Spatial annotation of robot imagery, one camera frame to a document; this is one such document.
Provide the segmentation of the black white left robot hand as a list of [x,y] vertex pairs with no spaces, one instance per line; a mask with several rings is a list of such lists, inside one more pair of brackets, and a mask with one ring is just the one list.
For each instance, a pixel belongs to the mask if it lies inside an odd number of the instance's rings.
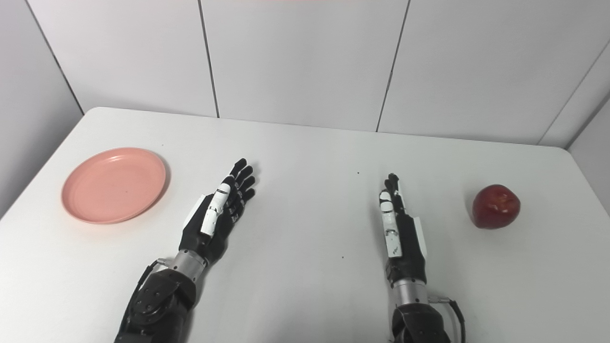
[[227,248],[227,237],[242,218],[245,205],[255,196],[253,166],[238,160],[216,190],[202,195],[185,220],[180,251],[194,252],[215,263]]

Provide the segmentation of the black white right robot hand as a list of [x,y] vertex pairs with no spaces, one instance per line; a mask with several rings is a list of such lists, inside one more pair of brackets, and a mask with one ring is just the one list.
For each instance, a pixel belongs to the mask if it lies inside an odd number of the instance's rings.
[[391,285],[408,279],[427,284],[427,248],[421,220],[410,216],[399,186],[399,177],[388,174],[379,194],[384,241],[388,255],[386,276]]

